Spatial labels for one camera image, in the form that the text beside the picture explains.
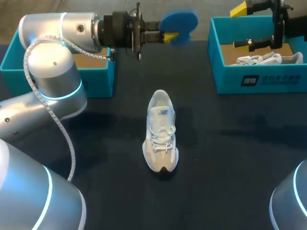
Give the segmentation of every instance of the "white coiled cable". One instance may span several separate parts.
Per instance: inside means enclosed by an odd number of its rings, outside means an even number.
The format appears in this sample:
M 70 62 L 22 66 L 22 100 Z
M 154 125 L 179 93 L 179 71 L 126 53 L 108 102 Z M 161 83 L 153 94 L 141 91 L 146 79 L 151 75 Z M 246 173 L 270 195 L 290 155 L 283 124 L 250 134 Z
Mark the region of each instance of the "white coiled cable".
M 94 55 L 91 53 L 88 53 L 86 51 L 84 51 L 83 49 L 77 47 L 74 43 L 68 41 L 65 38 L 62 38 L 60 36 L 56 36 L 56 35 L 47 35 L 45 37 L 41 37 L 41 38 L 37 38 L 36 40 L 34 40 L 31 45 L 27 48 L 27 50 L 25 51 L 24 54 L 24 74 L 25 77 L 29 83 L 29 86 L 31 87 L 32 91 L 34 92 L 35 96 L 39 99 L 39 101 L 41 102 L 41 104 L 47 109 L 48 113 L 50 114 L 50 116 L 52 117 L 52 119 L 55 121 L 55 123 L 58 125 L 58 127 L 60 128 L 61 132 L 63 133 L 70 152 L 71 152 L 71 171 L 69 173 L 68 176 L 68 181 L 71 181 L 75 172 L 75 168 L 76 168 L 76 156 L 75 156 L 75 150 L 71 141 L 71 138 L 69 137 L 66 129 L 64 128 L 63 124 L 61 123 L 61 121 L 58 119 L 58 117 L 54 114 L 54 112 L 52 111 L 52 109 L 50 108 L 50 106 L 47 104 L 47 102 L 45 101 L 45 99 L 42 97 L 42 95 L 40 94 L 39 90 L 37 89 L 37 87 L 34 85 L 32 79 L 31 79 L 31 75 L 30 75 L 30 71 L 29 71 L 29 66 L 28 66 L 28 59 L 30 56 L 31 51 L 40 43 L 44 43 L 46 41 L 50 41 L 50 42 L 64 42 L 65 44 L 67 44 L 68 46 L 72 47 L 73 49 L 75 49 L 77 52 L 86 55 L 87 57 L 90 58 L 96 58 L 96 59 L 102 59 L 102 60 L 111 60 L 110 57 L 105 57 L 105 56 L 99 56 L 99 55 Z

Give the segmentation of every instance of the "dark tabletop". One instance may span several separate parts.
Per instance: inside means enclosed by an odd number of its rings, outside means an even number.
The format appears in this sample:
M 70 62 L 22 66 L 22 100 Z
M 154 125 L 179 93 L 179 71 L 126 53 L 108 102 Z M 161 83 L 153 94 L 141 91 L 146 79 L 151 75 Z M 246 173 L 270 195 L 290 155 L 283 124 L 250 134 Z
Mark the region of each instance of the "dark tabletop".
M 146 45 L 142 59 L 120 50 L 114 97 L 89 99 L 83 114 L 64 123 L 86 229 L 272 230 L 271 194 L 307 155 L 307 94 L 217 95 L 207 42 Z M 168 181 L 150 173 L 142 153 L 157 89 L 176 111 L 179 164 Z M 55 124 L 14 146 L 68 176 L 69 149 Z

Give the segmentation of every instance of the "teal box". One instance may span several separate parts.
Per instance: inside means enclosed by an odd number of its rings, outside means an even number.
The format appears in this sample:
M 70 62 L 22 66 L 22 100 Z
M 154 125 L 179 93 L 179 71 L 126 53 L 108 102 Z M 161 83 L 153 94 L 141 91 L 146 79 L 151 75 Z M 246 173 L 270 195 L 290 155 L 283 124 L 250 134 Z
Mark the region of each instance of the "teal box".
M 271 16 L 211 18 L 208 53 L 218 94 L 307 92 L 307 42 L 303 37 L 286 39 L 293 53 L 301 52 L 303 64 L 225 65 L 220 45 L 273 35 Z M 244 84 L 244 80 L 253 84 Z
M 24 53 L 25 50 L 16 32 L 0 66 L 0 73 L 13 96 L 31 91 L 24 75 Z M 112 97 L 115 62 L 108 61 L 105 68 L 78 68 L 78 70 L 88 97 Z

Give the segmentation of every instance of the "white sneaker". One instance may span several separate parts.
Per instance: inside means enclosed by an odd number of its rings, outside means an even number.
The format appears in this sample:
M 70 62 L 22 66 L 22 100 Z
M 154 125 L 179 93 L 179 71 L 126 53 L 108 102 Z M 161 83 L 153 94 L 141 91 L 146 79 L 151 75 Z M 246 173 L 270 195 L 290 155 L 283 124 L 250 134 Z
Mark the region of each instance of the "white sneaker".
M 263 56 L 239 57 L 234 65 L 274 65 L 274 64 L 302 64 L 303 54 L 298 52 L 290 57 L 270 52 Z
M 146 139 L 142 146 L 146 162 L 154 172 L 171 172 L 177 166 L 175 131 L 173 104 L 164 90 L 157 90 L 148 105 Z

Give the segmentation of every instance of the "shoelace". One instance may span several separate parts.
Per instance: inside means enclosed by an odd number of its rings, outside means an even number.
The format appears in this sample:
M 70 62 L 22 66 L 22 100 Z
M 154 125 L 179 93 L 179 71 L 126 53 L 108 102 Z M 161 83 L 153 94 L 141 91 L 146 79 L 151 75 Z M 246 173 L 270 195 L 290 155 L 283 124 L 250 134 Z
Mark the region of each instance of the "shoelace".
M 172 148 L 173 145 L 171 144 L 172 141 L 172 136 L 176 132 L 175 126 L 171 126 L 171 133 L 168 134 L 166 137 L 163 135 L 160 135 L 162 131 L 165 131 L 165 129 L 158 129 L 157 133 L 154 133 L 152 130 L 152 127 L 149 127 L 149 130 L 152 134 L 151 140 L 152 140 L 152 145 L 154 150 L 167 150 Z
M 262 64 L 262 56 L 256 55 L 256 56 L 246 56 L 246 57 L 239 57 L 236 60 L 237 65 L 261 65 Z

